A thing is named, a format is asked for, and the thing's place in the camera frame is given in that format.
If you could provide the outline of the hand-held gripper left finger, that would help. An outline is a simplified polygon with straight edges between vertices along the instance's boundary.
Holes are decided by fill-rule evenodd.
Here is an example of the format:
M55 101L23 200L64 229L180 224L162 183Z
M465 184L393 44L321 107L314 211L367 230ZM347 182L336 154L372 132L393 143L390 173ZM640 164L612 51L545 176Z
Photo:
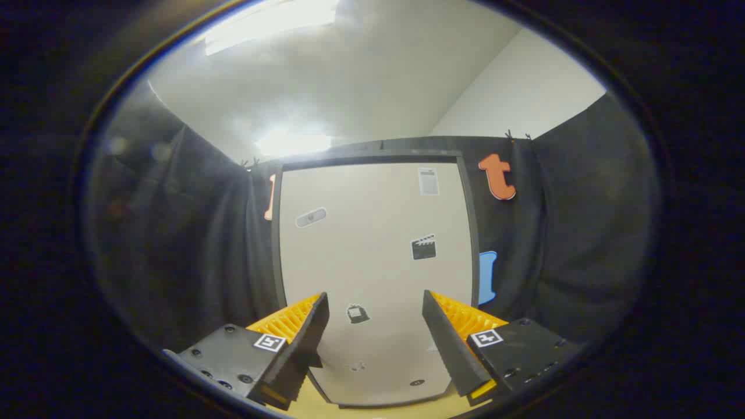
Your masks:
M244 411L287 411L310 368L329 319L324 292L250 326L224 324L186 349L163 354L178 373Z

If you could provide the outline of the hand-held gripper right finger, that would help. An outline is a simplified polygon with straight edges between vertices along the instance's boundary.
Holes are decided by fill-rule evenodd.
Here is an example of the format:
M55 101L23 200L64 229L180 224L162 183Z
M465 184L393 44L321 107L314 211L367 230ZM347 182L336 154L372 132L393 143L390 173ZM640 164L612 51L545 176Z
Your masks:
M583 345L536 320L504 321L426 290L421 315L458 395L472 406L514 406L572 367Z

